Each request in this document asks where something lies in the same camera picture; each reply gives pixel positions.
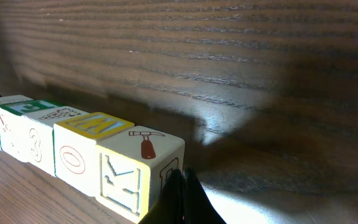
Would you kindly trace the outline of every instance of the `wood grain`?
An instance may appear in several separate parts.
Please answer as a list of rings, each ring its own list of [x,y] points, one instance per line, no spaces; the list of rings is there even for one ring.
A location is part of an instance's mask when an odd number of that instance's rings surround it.
[[[268,223],[358,223],[358,1],[0,1],[0,93],[179,136]],[[0,152],[12,222],[126,221]]]

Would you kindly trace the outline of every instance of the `letter o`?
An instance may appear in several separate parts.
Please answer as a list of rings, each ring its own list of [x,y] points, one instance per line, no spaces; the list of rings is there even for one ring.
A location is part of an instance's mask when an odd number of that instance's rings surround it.
[[[85,171],[85,162],[81,154],[70,146],[60,149],[60,159],[63,165],[74,174],[82,174]]]

